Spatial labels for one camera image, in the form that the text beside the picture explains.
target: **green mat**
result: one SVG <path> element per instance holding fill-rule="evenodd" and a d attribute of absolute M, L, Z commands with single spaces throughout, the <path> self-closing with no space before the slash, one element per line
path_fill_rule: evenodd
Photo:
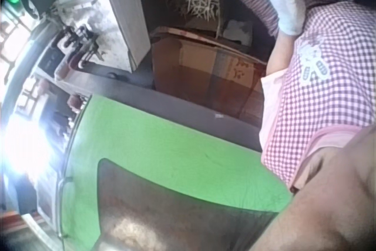
<path fill-rule="evenodd" d="M 285 185 L 260 154 L 135 108 L 93 96 L 69 156 L 63 191 L 63 231 L 78 250 L 100 235 L 97 171 L 108 158 L 166 188 L 222 205 L 279 212 L 290 201 Z"/>

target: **pink shirt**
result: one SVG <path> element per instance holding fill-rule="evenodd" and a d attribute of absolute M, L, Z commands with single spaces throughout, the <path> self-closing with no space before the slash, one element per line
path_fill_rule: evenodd
<path fill-rule="evenodd" d="M 269 76 L 261 78 L 261 84 L 264 91 L 264 113 L 263 123 L 260 131 L 261 148 L 264 150 L 269 135 L 271 134 L 274 122 L 277 119 L 278 108 L 281 101 L 281 90 L 284 75 L 287 69 L 272 73 Z M 320 163 L 325 154 L 320 154 L 319 149 L 322 148 L 343 148 L 353 137 L 355 133 L 352 131 L 336 131 L 329 132 L 318 138 L 308 150 L 307 158 L 301 163 L 297 170 L 295 178 L 292 180 L 293 186 L 297 189 L 303 188 L 310 172 L 315 171 L 314 167 Z"/>

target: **brown surface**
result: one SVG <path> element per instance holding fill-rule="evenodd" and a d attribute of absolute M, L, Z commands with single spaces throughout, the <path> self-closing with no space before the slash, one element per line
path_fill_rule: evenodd
<path fill-rule="evenodd" d="M 131 251 L 248 250 L 276 215 L 198 200 L 106 159 L 98 168 L 98 197 L 102 237 Z"/>
<path fill-rule="evenodd" d="M 261 127 L 265 65 L 224 48 L 166 35 L 152 45 L 156 90 Z"/>

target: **person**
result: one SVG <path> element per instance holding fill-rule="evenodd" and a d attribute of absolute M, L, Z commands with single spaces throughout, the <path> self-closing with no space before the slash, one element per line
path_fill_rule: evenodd
<path fill-rule="evenodd" d="M 374 250 L 375 11 L 241 1 L 276 37 L 261 79 L 261 160 L 295 194 L 251 250 Z"/>

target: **bright light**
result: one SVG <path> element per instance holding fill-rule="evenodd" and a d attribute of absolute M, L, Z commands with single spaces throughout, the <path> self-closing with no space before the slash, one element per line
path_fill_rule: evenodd
<path fill-rule="evenodd" d="M 4 153 L 14 171 L 36 179 L 48 166 L 53 150 L 36 122 L 13 114 L 5 131 Z"/>

